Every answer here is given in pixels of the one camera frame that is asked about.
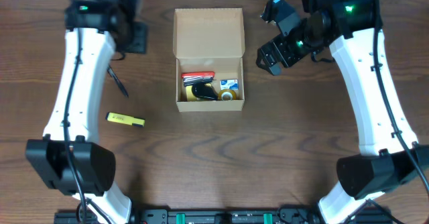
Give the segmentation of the red multi-tool pocket knife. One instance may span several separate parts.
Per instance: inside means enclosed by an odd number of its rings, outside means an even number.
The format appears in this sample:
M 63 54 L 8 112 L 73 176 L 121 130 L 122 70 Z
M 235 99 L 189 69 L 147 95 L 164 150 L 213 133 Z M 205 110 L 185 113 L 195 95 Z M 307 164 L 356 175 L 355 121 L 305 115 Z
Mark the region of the red multi-tool pocket knife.
M 204 71 L 204 72 L 187 72 L 182 73 L 181 75 L 184 86 L 195 85 L 198 83 L 210 83 L 215 77 L 213 71 Z

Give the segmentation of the white blue eraser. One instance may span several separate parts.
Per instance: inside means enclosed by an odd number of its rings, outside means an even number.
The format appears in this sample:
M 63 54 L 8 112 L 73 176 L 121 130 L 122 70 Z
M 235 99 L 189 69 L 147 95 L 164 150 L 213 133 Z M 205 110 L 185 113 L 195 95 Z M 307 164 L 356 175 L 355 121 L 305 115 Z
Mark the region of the white blue eraser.
M 239 90 L 239 81 L 237 79 L 224 79 L 220 81 L 221 90 Z

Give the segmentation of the black ballpoint pen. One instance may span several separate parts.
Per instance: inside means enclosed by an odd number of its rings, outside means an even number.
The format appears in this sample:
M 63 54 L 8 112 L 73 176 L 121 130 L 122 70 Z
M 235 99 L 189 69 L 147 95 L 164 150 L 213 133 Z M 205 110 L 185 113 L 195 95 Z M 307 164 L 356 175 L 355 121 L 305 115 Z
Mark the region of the black ballpoint pen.
M 127 92 L 127 89 L 125 88 L 123 83 L 119 80 L 117 75 L 114 73 L 114 70 L 111 68 L 111 66 L 108 67 L 107 72 L 110 75 L 110 77 L 115 81 L 115 83 L 117 84 L 119 90 L 123 93 L 123 95 L 128 98 L 129 94 Z

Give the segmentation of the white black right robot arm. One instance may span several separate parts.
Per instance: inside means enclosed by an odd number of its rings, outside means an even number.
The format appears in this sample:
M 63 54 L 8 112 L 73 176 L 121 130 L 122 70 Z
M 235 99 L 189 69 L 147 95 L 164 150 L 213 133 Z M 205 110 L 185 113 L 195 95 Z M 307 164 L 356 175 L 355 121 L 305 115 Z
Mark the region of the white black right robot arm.
M 410 127 L 390 74 L 379 0 L 302 0 L 301 18 L 284 0 L 268 0 L 261 18 L 279 34 L 257 51 L 256 64 L 278 75 L 329 49 L 351 101 L 359 153 L 336 163 L 338 181 L 309 223 L 353 223 L 371 205 L 373 221 L 391 219 L 377 198 L 419 178 L 428 184 L 428 147 Z

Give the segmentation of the yellow highlighter marker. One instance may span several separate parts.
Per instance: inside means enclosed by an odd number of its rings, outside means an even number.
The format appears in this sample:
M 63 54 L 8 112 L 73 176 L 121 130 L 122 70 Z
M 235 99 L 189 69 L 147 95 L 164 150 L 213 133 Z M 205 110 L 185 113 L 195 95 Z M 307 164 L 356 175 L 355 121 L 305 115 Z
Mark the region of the yellow highlighter marker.
M 132 125 L 132 126 L 136 126 L 136 127 L 143 127 L 145 125 L 145 119 L 138 118 L 138 117 L 132 117 L 129 115 L 123 115 L 120 113 L 108 112 L 106 114 L 105 119 L 107 121 L 110 121 L 113 123 Z

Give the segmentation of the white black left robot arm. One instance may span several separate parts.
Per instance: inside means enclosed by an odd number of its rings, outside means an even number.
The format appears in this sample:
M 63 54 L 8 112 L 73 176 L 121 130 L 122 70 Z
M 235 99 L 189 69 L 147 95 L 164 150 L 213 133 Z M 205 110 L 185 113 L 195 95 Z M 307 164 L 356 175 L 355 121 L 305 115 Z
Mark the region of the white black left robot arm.
M 115 182 L 116 159 L 99 143 L 99 108 L 115 54 L 144 53 L 139 0 L 71 0 L 64 12 L 64 68 L 52 114 L 25 156 L 44 184 L 79 200 L 74 221 L 141 223 Z

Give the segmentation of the black correction tape dispenser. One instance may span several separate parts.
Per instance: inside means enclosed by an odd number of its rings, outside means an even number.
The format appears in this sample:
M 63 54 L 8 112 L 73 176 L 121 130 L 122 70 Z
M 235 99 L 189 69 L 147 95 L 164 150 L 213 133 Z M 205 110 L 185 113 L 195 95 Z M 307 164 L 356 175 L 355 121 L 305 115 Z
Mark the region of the black correction tape dispenser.
M 192 85 L 191 91 L 197 99 L 209 101 L 216 101 L 218 99 L 218 94 L 211 86 L 208 86 L 206 83 Z

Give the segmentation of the yellow adhesive tape roll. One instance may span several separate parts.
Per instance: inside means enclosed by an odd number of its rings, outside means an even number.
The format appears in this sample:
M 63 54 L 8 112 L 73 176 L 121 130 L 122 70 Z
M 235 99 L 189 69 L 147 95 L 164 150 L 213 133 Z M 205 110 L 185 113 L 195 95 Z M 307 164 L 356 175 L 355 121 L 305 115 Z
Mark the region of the yellow adhesive tape roll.
M 223 89 L 218 93 L 219 101 L 233 101 L 237 99 L 236 92 L 232 89 Z

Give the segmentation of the cardboard box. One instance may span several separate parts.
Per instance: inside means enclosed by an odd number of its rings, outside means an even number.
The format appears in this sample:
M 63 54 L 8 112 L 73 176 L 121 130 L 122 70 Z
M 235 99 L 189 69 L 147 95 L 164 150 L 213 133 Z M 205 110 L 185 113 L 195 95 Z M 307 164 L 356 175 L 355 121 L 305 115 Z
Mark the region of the cardboard box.
M 241 8 L 176 9 L 173 52 L 176 58 L 176 104 L 180 112 L 240 111 L 245 102 L 243 55 L 245 31 Z M 236 80 L 231 100 L 188 100 L 182 75 L 213 72 L 210 83 L 222 94 L 222 80 Z

